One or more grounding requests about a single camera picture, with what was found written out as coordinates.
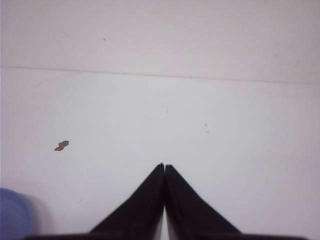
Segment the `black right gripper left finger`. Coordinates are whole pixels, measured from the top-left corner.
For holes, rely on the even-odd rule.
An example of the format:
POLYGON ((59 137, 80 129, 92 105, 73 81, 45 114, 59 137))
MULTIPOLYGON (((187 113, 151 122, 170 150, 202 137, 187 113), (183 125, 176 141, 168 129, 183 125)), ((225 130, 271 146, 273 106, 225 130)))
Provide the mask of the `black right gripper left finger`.
POLYGON ((158 164, 135 192, 91 233, 122 237, 154 237, 164 211, 165 168, 158 164))

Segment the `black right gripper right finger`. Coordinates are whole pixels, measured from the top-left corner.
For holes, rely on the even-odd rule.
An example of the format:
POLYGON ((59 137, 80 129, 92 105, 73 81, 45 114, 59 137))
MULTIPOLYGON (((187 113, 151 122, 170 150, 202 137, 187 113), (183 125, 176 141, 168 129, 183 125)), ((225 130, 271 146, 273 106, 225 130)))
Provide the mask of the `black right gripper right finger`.
POLYGON ((241 233, 207 204, 173 165, 165 166, 164 199, 170 237, 196 237, 205 233, 241 233))

